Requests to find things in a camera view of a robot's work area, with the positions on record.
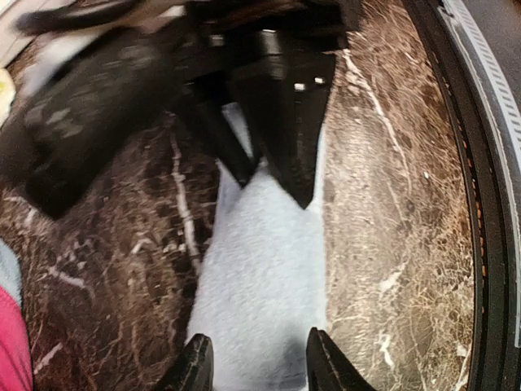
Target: light blue fabric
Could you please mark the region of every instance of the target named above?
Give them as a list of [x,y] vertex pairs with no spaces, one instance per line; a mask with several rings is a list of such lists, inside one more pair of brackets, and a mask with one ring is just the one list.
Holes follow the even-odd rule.
[[22,306],[22,275],[18,258],[0,240],[0,287],[16,301],[19,307]]
[[[228,118],[245,132],[242,119]],[[308,334],[326,328],[323,146],[305,211],[265,165],[243,191],[221,167],[212,245],[188,329],[189,339],[212,339],[216,391],[306,388]]]

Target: white vein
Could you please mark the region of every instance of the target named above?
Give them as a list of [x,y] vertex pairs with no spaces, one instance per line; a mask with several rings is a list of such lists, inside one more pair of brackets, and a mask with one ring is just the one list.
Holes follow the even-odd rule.
[[192,266],[194,267],[195,273],[199,275],[201,268],[201,256],[199,254],[199,250],[197,249],[197,242],[195,241],[194,218],[192,217],[192,213],[188,208],[188,203],[186,202],[186,188],[184,185],[185,176],[179,172],[179,165],[181,164],[182,154],[173,134],[171,135],[171,140],[173,148],[172,177],[176,183],[177,188],[177,211],[182,218],[186,246],[188,247],[188,253],[190,254]]
[[401,147],[400,143],[398,143],[398,139],[396,138],[396,131],[394,130],[394,127],[392,126],[391,120],[389,120],[389,118],[385,115],[382,105],[380,104],[378,98],[376,97],[376,94],[374,93],[373,88],[370,86],[369,82],[364,77],[364,74],[361,72],[359,67],[357,67],[351,61],[349,51],[344,51],[344,58],[345,58],[346,64],[348,65],[348,70],[352,73],[352,76],[354,76],[354,77],[349,78],[350,82],[357,85],[358,87],[362,88],[368,94],[371,102],[373,103],[374,111],[380,117],[380,120],[382,120],[383,124],[385,125],[387,132],[389,133],[389,137],[391,138],[392,144],[394,145],[394,148],[401,156],[401,163],[404,166],[405,177],[407,178],[407,187],[408,187],[408,190],[410,193],[413,190],[413,183],[410,178],[409,164],[407,163],[407,158],[405,157],[405,152],[404,152],[403,148]]
[[141,248],[143,247],[144,244],[153,244],[153,243],[152,243],[152,241],[150,239],[146,239],[146,238],[145,239],[140,239],[140,240],[138,240],[138,242],[136,243],[134,248],[132,248],[130,253],[133,254],[133,255],[138,254],[141,251]]
[[396,193],[392,189],[391,183],[387,182],[387,188],[389,189],[389,194],[391,194],[392,202],[394,203],[394,206],[396,206],[396,211],[398,212],[398,216],[400,217],[400,221],[403,222],[404,221],[404,215],[401,212],[400,201],[398,200],[398,196],[396,195]]
[[389,348],[391,347],[391,336],[388,334],[380,334],[378,345],[380,345],[380,352],[383,353],[383,360],[385,363],[394,370],[395,363],[392,360]]
[[16,203],[21,203],[21,204],[25,204],[27,203],[26,200],[24,200],[24,198],[22,197],[5,197],[3,199],[4,201],[7,201],[7,202],[16,202]]
[[31,208],[29,213],[27,213],[27,217],[24,220],[24,227],[29,228],[33,224],[34,215],[36,214],[36,209]]
[[456,355],[458,357],[464,357],[466,358],[466,356],[469,354],[469,351],[468,349],[463,346],[461,343],[458,342],[458,347],[456,348]]
[[471,346],[469,345],[468,348],[466,349],[466,356],[465,356],[465,359],[463,360],[462,369],[459,371],[458,381],[456,382],[456,385],[454,385],[453,391],[460,391],[468,383],[468,381],[469,381],[468,362],[469,362],[470,358],[471,358]]
[[420,366],[419,362],[416,362],[416,367],[418,368],[418,373],[420,374],[420,380],[422,381],[423,391],[429,391],[429,388],[427,387],[427,382],[425,381],[425,377],[423,376],[422,367]]
[[60,279],[61,281],[72,285],[73,287],[77,287],[80,289],[85,289],[85,280],[79,279],[76,277],[72,277],[70,275],[65,274],[63,271],[56,270],[55,266],[51,266],[49,268],[49,275]]
[[177,244],[175,244],[175,243],[167,244],[167,246],[165,248],[163,248],[163,254],[170,253],[175,250],[177,250]]
[[63,349],[63,345],[60,342],[54,348],[50,350],[48,354],[43,356],[43,358],[36,364],[34,367],[34,375],[37,375],[39,371],[41,371],[44,367],[49,365],[50,360],[61,350]]
[[397,271],[392,273],[387,279],[379,283],[380,293],[384,294],[389,289],[395,287],[398,284],[398,279],[401,277],[405,270],[405,263],[398,266]]

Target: brown marble surface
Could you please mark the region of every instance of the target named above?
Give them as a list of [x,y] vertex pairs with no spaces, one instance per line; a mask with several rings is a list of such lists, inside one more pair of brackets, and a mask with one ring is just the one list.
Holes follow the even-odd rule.
[[474,280],[453,131],[399,1],[367,2],[351,42],[327,118],[330,334],[377,389],[460,391]]
[[[326,119],[330,333],[378,389],[459,391],[473,278],[452,130],[397,0],[366,2],[351,39]],[[11,69],[19,83],[31,57]],[[184,340],[217,184],[212,159],[165,113],[60,222],[2,186],[0,236],[21,259],[37,389],[158,379]]]

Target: pink clothing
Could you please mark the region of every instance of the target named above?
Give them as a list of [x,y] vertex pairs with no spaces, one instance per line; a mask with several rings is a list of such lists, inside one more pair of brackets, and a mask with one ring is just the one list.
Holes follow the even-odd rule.
[[19,306],[0,287],[0,391],[33,389],[31,356]]

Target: black object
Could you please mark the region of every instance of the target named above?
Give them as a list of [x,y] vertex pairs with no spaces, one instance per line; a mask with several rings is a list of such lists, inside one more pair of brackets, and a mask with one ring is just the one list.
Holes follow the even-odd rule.
[[152,391],[213,391],[212,341],[195,335]]
[[309,391],[375,391],[326,332],[311,330],[306,354]]
[[[212,341],[196,335],[153,391],[212,391]],[[309,391],[374,391],[324,331],[313,328],[306,349]]]
[[[58,218],[130,134],[169,109],[241,186],[262,154],[306,208],[335,73],[335,56],[324,51],[347,45],[345,31],[352,28],[341,11],[358,15],[360,4],[294,1],[289,12],[250,17],[249,23],[230,18],[266,1],[188,3],[185,16],[155,33],[120,28],[101,36],[6,125],[0,174]],[[245,114],[254,156],[247,156],[222,115],[221,105],[233,101]]]
[[109,0],[86,7],[72,4],[55,10],[29,12],[16,21],[16,28],[28,35],[85,29],[119,19],[144,1]]

